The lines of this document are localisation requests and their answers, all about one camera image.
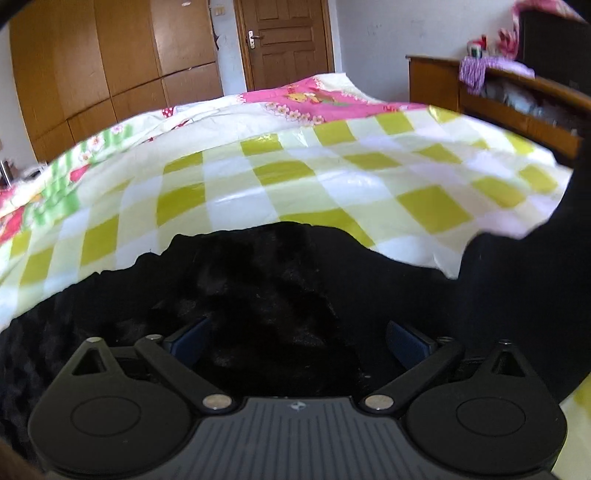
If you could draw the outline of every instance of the doorframe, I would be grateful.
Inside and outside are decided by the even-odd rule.
[[[244,22],[244,11],[242,9],[242,0],[234,1],[234,12],[236,14],[236,27],[238,29],[238,44],[240,45],[240,56],[242,57],[242,67],[244,68],[244,79],[246,80],[246,89],[251,92],[255,89],[255,78],[252,72],[252,63],[250,47],[247,38],[246,24]],[[335,72],[335,52],[333,49],[332,29],[330,27],[330,14],[328,0],[320,0],[322,5],[322,18],[324,22],[324,37],[326,39],[326,58],[329,65],[329,72]]]

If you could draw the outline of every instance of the white wall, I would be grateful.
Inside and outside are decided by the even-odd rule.
[[[509,28],[515,0],[336,0],[343,70],[365,93],[408,100],[406,55],[461,58]]]
[[[335,70],[342,72],[340,53],[339,24],[337,23],[337,3],[339,0],[329,0],[330,28],[332,31],[333,50],[335,53]],[[246,92],[244,79],[244,67],[238,44],[238,31],[236,29],[236,15],[232,0],[210,0],[213,11],[216,7],[224,7],[225,15],[213,17],[213,29],[219,36],[217,46],[217,62],[220,69],[220,78],[224,95],[235,95]]]
[[[213,29],[219,37],[217,39],[217,64],[220,69],[220,78],[224,95],[237,95],[246,92],[244,68],[238,44],[238,31],[236,29],[236,15],[232,0],[210,0],[211,8],[224,7],[225,15],[212,17]]]
[[[8,26],[0,31],[0,141],[0,158],[13,159],[17,167],[37,163],[14,85]]]

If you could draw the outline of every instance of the wooden door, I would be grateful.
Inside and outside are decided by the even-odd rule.
[[[207,0],[151,0],[151,9],[163,76],[216,61]]]
[[[244,20],[241,41],[243,51],[249,52],[253,89],[275,88],[333,70],[325,0],[239,1]],[[250,30],[261,38],[254,41],[255,48],[249,42]]]
[[[11,21],[10,35],[31,140],[109,98],[93,0],[36,0]]]
[[[111,95],[161,76],[148,0],[95,0],[95,15]]]

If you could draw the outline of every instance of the bed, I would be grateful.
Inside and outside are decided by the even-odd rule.
[[[36,305],[160,255],[178,234],[335,227],[456,278],[477,233],[525,237],[570,177],[530,140],[435,106],[379,102],[343,74],[145,113],[2,192],[2,345],[11,321]],[[561,406],[569,436],[555,473],[586,480],[590,379]]]

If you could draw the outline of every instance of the ribbed black surface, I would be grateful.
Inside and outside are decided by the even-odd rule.
[[[50,475],[50,479],[60,479]],[[551,480],[539,473],[529,480]],[[209,417],[187,447],[142,480],[468,480],[424,459],[395,421],[346,398],[250,399]]]

